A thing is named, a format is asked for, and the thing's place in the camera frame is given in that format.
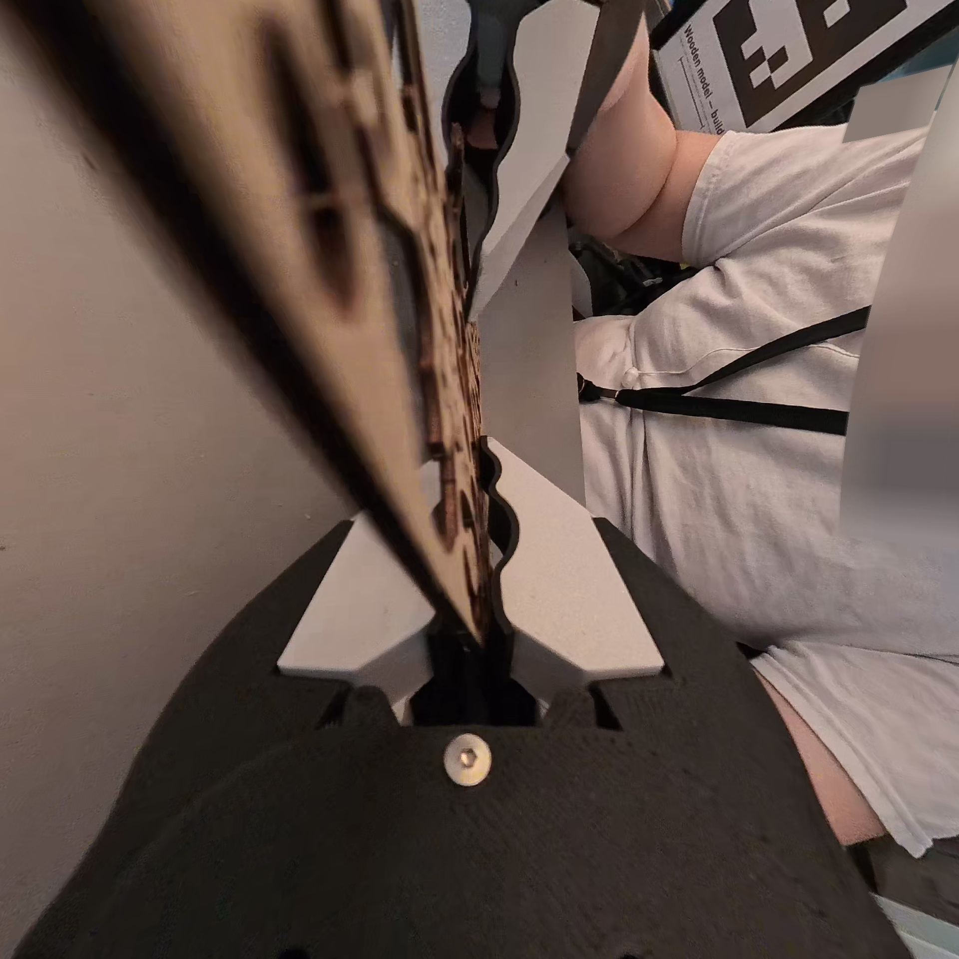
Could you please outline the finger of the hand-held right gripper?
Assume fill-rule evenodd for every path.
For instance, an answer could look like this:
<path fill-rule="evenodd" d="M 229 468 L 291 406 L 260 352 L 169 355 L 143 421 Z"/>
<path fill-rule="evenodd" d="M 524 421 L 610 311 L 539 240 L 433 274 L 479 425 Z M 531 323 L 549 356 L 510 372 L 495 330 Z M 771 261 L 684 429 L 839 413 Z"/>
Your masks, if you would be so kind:
<path fill-rule="evenodd" d="M 474 124 L 480 108 L 477 45 L 469 45 L 461 61 L 454 68 L 443 98 L 443 146 L 446 158 L 443 168 L 449 169 L 454 159 L 454 129 L 458 128 L 463 142 Z"/>
<path fill-rule="evenodd" d="M 470 2 L 474 88 L 494 111 L 489 172 L 465 175 L 467 317 L 505 281 L 565 171 L 600 2 Z"/>

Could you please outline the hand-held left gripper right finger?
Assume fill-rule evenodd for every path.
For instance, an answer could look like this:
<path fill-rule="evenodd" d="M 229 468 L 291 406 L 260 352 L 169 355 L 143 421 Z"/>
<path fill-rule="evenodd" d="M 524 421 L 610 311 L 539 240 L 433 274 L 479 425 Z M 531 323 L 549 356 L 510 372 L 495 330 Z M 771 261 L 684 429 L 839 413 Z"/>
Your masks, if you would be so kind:
<path fill-rule="evenodd" d="M 659 675 L 665 661 L 591 513 L 496 439 L 493 491 L 518 525 L 499 572 L 511 676 L 544 714 L 558 693 Z"/>

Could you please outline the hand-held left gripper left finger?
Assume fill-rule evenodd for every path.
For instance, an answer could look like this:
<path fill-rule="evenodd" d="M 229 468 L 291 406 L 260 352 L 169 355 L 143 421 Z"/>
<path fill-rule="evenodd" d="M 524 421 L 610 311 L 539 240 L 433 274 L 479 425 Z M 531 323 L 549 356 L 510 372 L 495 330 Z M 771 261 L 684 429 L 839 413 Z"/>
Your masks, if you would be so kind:
<path fill-rule="evenodd" d="M 277 666 L 285 676 L 380 689 L 401 725 L 433 676 L 435 616 L 366 513 L 357 514 Z"/>

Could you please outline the laser-cut wooden parts sheet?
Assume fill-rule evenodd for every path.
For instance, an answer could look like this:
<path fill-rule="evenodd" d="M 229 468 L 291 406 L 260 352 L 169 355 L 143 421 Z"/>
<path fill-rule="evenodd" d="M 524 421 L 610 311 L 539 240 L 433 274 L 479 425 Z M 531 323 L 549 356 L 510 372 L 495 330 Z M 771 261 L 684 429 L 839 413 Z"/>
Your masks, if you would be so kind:
<path fill-rule="evenodd" d="M 462 131 L 414 2 L 2 2 L 162 243 L 424 593 L 493 617 Z"/>

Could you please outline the person's right forearm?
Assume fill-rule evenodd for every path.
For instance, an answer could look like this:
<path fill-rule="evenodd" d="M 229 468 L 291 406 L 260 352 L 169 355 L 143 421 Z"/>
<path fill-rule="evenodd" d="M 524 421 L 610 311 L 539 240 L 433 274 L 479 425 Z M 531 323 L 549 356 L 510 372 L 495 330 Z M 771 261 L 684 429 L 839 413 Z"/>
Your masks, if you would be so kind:
<path fill-rule="evenodd" d="M 621 253 L 688 262 L 690 198 L 720 135 L 677 130 L 649 85 L 649 33 L 629 53 L 562 177 L 572 226 Z"/>

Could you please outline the framed square-code sign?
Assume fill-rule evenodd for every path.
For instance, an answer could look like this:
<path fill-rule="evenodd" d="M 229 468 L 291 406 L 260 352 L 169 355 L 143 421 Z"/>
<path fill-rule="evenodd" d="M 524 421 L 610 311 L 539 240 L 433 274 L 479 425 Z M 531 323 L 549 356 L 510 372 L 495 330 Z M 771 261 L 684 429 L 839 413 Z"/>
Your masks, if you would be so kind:
<path fill-rule="evenodd" d="M 673 2 L 650 36 L 679 129 L 812 125 L 957 27 L 956 1 Z"/>

